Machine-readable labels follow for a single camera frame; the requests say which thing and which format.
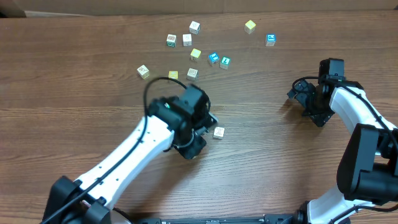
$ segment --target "small cube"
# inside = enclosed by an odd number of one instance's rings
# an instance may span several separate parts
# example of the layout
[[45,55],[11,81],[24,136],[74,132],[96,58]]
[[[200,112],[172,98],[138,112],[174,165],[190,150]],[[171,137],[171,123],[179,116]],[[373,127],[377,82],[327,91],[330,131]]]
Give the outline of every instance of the small cube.
[[169,78],[178,79],[178,71],[169,71]]
[[213,66],[214,64],[217,64],[219,60],[220,60],[220,58],[216,52],[209,55],[208,61],[211,66]]
[[224,128],[216,127],[214,129],[213,138],[222,139],[224,137]]
[[220,68],[228,70],[230,62],[231,62],[231,59],[229,57],[223,57],[223,59],[220,62]]
[[199,30],[200,30],[200,23],[192,21],[191,25],[189,26],[189,32],[191,32],[192,34],[199,34]]
[[149,76],[149,69],[145,65],[141,65],[141,67],[137,68],[137,72],[143,79]]
[[167,46],[169,46],[169,47],[175,47],[175,41],[176,41],[176,40],[177,40],[177,36],[176,36],[176,35],[169,34],[169,35],[167,36],[167,40],[166,40]]
[[190,68],[187,73],[187,80],[196,80],[198,78],[198,70]]
[[246,31],[248,34],[253,33],[255,29],[256,24],[251,20],[244,25],[244,31]]
[[186,46],[191,46],[192,45],[192,36],[191,34],[183,34],[182,35],[182,44]]
[[199,57],[200,57],[200,53],[201,51],[198,49],[193,49],[191,52],[191,60],[193,60],[194,62],[198,62],[199,61]]
[[267,34],[267,39],[266,39],[266,46],[267,47],[272,47],[275,45],[276,42],[276,35],[275,34]]

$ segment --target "yellow cube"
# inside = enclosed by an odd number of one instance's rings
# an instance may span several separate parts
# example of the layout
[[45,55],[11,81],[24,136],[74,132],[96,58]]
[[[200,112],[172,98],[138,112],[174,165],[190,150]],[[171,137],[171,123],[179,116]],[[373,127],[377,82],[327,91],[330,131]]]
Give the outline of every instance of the yellow cube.
[[248,34],[253,33],[255,29],[256,24],[251,20],[244,25],[244,31],[246,31]]
[[200,53],[201,53],[200,50],[193,49],[191,52],[191,60],[193,60],[194,62],[199,61]]
[[169,71],[169,78],[178,79],[178,71]]

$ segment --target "cube with picture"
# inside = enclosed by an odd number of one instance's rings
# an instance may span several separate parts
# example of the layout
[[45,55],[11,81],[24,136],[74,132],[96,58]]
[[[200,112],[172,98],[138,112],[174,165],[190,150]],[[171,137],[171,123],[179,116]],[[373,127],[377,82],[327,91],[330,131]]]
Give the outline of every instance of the cube with picture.
[[176,36],[176,35],[169,34],[169,35],[167,36],[167,40],[166,40],[167,46],[169,46],[169,47],[175,47],[175,41],[176,41],[176,40],[177,40],[177,36]]
[[255,29],[256,24],[251,20],[244,25],[244,31],[246,31],[248,34],[253,33]]
[[200,23],[192,21],[191,25],[189,26],[189,32],[192,34],[199,34],[200,30]]
[[140,75],[143,79],[149,76],[149,69],[145,65],[141,65],[139,68],[137,68],[137,72],[138,75]]
[[191,52],[191,60],[194,62],[199,61],[201,51],[198,49],[193,49]]
[[223,59],[220,62],[220,68],[228,70],[229,63],[231,63],[231,59],[229,57],[223,57]]
[[182,45],[184,47],[192,45],[192,36],[191,36],[191,34],[183,34],[182,35]]
[[210,54],[208,57],[208,61],[211,66],[213,66],[214,64],[217,64],[219,60],[220,60],[220,58],[216,52]]
[[169,78],[178,79],[178,71],[169,71]]
[[187,73],[187,80],[196,80],[198,78],[198,70],[190,68]]

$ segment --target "wood grain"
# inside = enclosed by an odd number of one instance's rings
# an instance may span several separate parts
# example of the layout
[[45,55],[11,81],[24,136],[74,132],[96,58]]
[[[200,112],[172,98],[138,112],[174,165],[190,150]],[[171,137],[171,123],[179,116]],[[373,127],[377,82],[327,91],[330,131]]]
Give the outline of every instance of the wood grain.
[[[248,35],[244,23],[256,31]],[[146,80],[189,68],[210,96],[224,139],[198,159],[175,151],[153,160],[117,206],[162,218],[248,217],[293,212],[335,184],[349,134],[337,116],[324,128],[286,101],[291,83],[319,61],[345,60],[346,76],[389,121],[398,117],[398,13],[295,12],[0,20],[0,223],[38,223],[51,185],[106,157],[140,120]],[[182,47],[191,21],[202,25]],[[266,47],[266,33],[277,43]],[[165,44],[177,35],[177,47]],[[192,48],[201,62],[189,60]],[[206,56],[231,58],[229,70]],[[149,98],[176,95],[156,83]],[[361,212],[353,223],[396,223],[398,213]]]

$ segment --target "white cube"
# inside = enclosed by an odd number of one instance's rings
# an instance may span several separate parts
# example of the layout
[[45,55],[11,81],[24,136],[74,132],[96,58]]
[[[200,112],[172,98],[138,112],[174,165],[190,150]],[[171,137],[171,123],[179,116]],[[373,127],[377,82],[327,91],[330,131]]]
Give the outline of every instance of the white cube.
[[275,34],[267,34],[267,39],[266,39],[266,47],[272,47],[276,43],[276,35]]
[[141,65],[141,67],[137,68],[137,72],[143,79],[149,76],[149,69],[145,65]]
[[169,34],[169,35],[167,36],[167,40],[166,40],[167,46],[169,46],[169,47],[175,47],[175,41],[176,41],[176,40],[177,40],[177,36],[176,36],[176,35]]
[[187,73],[187,80],[196,80],[198,78],[198,70],[190,68]]
[[192,21],[191,25],[189,26],[189,32],[192,34],[198,34],[200,30],[200,23]]
[[224,128],[216,127],[214,129],[213,138],[222,139],[224,137]]
[[192,45],[192,36],[191,34],[183,34],[182,35],[182,44],[186,46],[191,46]]

